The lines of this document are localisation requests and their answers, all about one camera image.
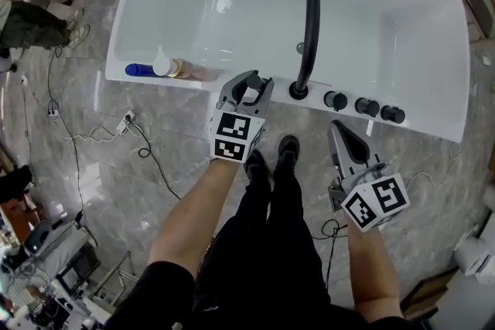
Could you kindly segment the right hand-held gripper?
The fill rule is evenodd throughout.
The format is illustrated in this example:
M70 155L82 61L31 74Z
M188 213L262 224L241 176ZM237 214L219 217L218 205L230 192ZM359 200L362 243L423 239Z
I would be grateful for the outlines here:
M352 175L353 163L368 164L370 149L343 122L330 122L328 141L333 164L340 177L346 177L337 177L329 186L333 211L344 211L357 229L366 233L383 228L410 206L401 174L391 174L388 163L378 162Z

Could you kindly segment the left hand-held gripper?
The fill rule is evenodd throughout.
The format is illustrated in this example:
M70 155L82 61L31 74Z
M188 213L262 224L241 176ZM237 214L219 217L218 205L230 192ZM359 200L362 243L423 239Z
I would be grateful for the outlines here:
M210 120L211 158L245 163L261 140L274 80L265 81L254 102L241 102L249 77L258 77L258 71L249 70L233 77L220 91Z

